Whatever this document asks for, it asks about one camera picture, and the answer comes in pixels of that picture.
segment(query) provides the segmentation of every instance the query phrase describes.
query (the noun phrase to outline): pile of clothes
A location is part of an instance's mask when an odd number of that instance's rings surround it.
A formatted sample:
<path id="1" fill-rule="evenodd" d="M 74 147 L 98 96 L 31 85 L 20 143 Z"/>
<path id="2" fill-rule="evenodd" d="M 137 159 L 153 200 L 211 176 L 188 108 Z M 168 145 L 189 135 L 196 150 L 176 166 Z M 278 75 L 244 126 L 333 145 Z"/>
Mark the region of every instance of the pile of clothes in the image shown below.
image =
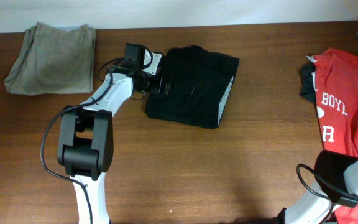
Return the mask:
<path id="1" fill-rule="evenodd" d="M 316 105 L 324 149 L 358 157 L 358 57 L 331 48 L 308 59 L 300 95 Z M 335 216 L 339 224 L 358 223 L 358 205 Z"/>

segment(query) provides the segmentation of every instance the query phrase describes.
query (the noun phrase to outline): gray folded cloth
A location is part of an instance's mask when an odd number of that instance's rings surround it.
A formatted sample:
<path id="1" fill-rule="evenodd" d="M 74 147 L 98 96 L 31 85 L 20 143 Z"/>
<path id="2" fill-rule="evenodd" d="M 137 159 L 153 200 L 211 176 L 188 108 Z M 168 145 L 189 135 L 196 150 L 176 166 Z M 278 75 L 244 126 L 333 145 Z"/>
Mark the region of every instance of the gray folded cloth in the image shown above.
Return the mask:
<path id="1" fill-rule="evenodd" d="M 93 90 L 96 31 L 64 31 L 37 23 L 27 29 L 19 57 L 5 79 L 13 94 L 89 93 Z"/>

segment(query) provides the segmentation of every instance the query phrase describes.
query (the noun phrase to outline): white wall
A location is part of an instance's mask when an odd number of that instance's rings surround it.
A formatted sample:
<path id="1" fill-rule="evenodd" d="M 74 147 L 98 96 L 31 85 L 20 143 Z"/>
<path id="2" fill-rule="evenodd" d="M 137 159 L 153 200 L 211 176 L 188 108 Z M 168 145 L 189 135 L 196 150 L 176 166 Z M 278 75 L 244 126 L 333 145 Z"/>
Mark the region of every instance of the white wall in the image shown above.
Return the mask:
<path id="1" fill-rule="evenodd" d="M 0 32 L 358 20 L 358 0 L 0 0 Z"/>

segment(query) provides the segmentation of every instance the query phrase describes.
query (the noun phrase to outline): wooden table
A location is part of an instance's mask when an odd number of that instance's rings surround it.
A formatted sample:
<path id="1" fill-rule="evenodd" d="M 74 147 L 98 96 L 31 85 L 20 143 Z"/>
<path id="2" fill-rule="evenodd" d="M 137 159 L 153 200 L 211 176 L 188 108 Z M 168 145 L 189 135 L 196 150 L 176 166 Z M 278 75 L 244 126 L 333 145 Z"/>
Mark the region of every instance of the wooden table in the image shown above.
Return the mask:
<path id="1" fill-rule="evenodd" d="M 314 106 L 302 99 L 305 55 L 328 47 L 358 55 L 358 22 L 98 30 L 96 66 L 126 42 L 153 51 L 200 45 L 241 59 L 221 125 L 209 130 L 148 119 L 146 101 L 127 100 L 114 117 L 114 159 L 106 203 L 115 223 L 217 223 L 274 217 L 305 192 L 298 163 L 322 150 Z M 5 91 L 23 34 L 0 34 L 0 223 L 77 223 L 72 184 L 41 167 L 42 133 L 67 104 L 90 94 L 12 95 Z M 95 79 L 94 89 L 100 86 Z M 57 164 L 59 127 L 45 151 Z"/>

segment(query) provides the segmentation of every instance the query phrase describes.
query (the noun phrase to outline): red cloth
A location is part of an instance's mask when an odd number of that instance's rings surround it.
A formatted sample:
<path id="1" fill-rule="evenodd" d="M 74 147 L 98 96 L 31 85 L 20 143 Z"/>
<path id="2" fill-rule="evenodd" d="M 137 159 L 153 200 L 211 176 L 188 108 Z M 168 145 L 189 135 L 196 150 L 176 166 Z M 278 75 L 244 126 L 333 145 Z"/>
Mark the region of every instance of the red cloth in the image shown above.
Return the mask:
<path id="1" fill-rule="evenodd" d="M 358 157 L 358 57 L 328 49 L 315 55 L 316 104 L 325 150 Z M 358 224 L 358 206 L 335 211 L 339 224 Z"/>

